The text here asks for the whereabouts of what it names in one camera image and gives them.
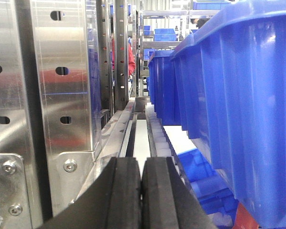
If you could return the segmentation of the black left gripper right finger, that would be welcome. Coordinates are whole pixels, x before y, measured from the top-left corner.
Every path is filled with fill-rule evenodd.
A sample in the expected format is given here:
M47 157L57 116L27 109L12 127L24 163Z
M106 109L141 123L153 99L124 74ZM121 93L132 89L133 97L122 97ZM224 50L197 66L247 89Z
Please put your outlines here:
M142 196L143 229L217 228L181 180L170 157L146 160Z

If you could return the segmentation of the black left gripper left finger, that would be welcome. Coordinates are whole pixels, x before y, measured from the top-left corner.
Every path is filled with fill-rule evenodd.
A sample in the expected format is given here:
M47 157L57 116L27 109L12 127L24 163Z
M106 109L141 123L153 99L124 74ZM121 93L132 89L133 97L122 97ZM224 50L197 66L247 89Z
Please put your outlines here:
M113 157L95 182L43 229L139 229L141 178L133 157Z

